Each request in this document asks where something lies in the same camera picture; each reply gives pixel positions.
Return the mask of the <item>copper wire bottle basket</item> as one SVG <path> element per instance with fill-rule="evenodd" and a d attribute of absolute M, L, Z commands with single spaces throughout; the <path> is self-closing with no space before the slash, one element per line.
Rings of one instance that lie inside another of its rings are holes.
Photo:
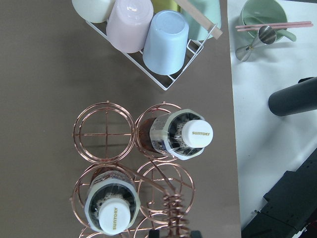
<path fill-rule="evenodd" d="M 139 127 L 149 118 L 181 110 L 178 105 L 160 103 L 137 119 L 122 106 L 102 102 L 89 106 L 77 118 L 74 145 L 90 166 L 77 180 L 72 195 L 72 211 L 83 225 L 82 238 L 199 238 L 200 231 L 189 228 L 187 215 L 193 206 L 195 184 L 178 158 L 144 149 Z M 108 236 L 90 228 L 84 207 L 94 173 L 112 168 L 127 174 L 135 183 L 140 210 L 134 224 Z"/>

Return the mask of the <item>tea bottle front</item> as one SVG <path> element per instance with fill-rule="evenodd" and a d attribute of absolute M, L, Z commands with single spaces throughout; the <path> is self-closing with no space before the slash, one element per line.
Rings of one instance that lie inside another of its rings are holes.
<path fill-rule="evenodd" d="M 197 112 L 183 109 L 142 122 L 139 139 L 148 151 L 188 160 L 202 154 L 211 143 L 213 128 Z"/>

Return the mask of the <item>tea bottle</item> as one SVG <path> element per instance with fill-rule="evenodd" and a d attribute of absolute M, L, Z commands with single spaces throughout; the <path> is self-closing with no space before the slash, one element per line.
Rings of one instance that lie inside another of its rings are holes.
<path fill-rule="evenodd" d="M 135 183 L 127 174 L 112 168 L 94 173 L 84 207 L 92 230 L 117 235 L 134 224 L 140 206 Z"/>
<path fill-rule="evenodd" d="M 202 154 L 211 143 L 213 128 L 197 112 L 183 109 L 142 122 L 139 139 L 148 151 L 188 160 Z"/>

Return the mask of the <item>tea bottle rear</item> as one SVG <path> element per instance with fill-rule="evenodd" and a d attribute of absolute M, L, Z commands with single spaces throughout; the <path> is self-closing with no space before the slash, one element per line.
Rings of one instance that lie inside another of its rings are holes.
<path fill-rule="evenodd" d="M 92 230 L 117 235 L 134 224 L 140 206 L 135 183 L 127 174 L 112 168 L 94 173 L 84 207 Z"/>

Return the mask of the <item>white cup rack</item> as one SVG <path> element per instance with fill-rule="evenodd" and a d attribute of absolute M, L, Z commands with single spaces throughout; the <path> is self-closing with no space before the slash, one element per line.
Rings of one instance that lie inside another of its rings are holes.
<path fill-rule="evenodd" d="M 185 14 L 185 19 L 189 23 L 189 29 L 193 28 L 192 22 L 195 22 L 198 25 L 197 29 L 203 29 L 204 31 L 203 37 L 189 36 L 187 39 L 184 63 L 177 72 L 162 75 L 149 69 L 143 61 L 143 49 L 135 53 L 122 52 L 125 57 L 165 91 L 186 71 L 203 50 L 208 39 L 218 39 L 222 35 L 220 1 L 177 0 L 176 3 L 180 6 L 181 13 Z"/>

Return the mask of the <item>blue plastic cup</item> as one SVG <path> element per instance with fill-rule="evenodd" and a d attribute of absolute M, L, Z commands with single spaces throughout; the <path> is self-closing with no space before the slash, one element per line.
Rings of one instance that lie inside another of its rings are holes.
<path fill-rule="evenodd" d="M 189 25 L 183 15 L 163 10 L 154 15 L 143 50 L 143 62 L 152 72 L 171 75 L 185 60 Z"/>

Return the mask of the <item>pink plastic cup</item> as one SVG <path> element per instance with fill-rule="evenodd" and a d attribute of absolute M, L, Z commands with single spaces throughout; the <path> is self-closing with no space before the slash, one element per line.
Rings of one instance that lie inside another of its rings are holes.
<path fill-rule="evenodd" d="M 124 53 L 143 49 L 153 15 L 150 0 L 117 0 L 106 26 L 109 42 Z"/>

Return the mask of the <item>yellow plastic cup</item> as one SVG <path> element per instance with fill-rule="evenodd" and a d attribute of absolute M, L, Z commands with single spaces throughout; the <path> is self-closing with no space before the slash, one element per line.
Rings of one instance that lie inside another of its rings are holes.
<path fill-rule="evenodd" d="M 151 0 L 154 13 L 162 10 L 180 11 L 180 6 L 174 0 Z"/>

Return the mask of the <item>white plastic cup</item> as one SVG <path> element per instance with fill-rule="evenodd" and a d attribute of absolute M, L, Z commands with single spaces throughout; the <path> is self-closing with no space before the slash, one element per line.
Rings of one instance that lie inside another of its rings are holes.
<path fill-rule="evenodd" d="M 83 19 L 92 23 L 107 21 L 114 3 L 114 0 L 72 0 L 75 11 Z"/>

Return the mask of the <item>steel jigger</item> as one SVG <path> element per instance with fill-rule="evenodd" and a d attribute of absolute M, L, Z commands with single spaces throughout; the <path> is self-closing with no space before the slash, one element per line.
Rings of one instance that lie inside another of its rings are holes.
<path fill-rule="evenodd" d="M 235 51 L 235 56 L 240 61 L 246 61 L 255 48 L 273 44 L 276 41 L 276 37 L 277 34 L 272 27 L 262 26 L 253 41 L 247 46 L 238 48 Z"/>

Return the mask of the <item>green mug with chopsticks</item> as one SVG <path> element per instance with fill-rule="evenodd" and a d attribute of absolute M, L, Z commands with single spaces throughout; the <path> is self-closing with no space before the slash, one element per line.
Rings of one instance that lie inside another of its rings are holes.
<path fill-rule="evenodd" d="M 235 26 L 244 37 L 253 39 L 260 35 L 260 28 L 270 26 L 276 33 L 276 41 L 283 37 L 295 42 L 297 37 L 288 31 L 289 28 L 313 27 L 311 21 L 289 22 L 283 7 L 275 0 L 248 0 L 244 4 L 239 24 Z"/>

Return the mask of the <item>black thermos bottle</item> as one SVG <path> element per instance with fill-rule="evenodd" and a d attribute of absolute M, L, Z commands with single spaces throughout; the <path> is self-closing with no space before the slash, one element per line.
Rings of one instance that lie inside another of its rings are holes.
<path fill-rule="evenodd" d="M 276 116 L 288 116 L 317 109 L 317 78 L 308 77 L 270 95 L 268 107 Z"/>

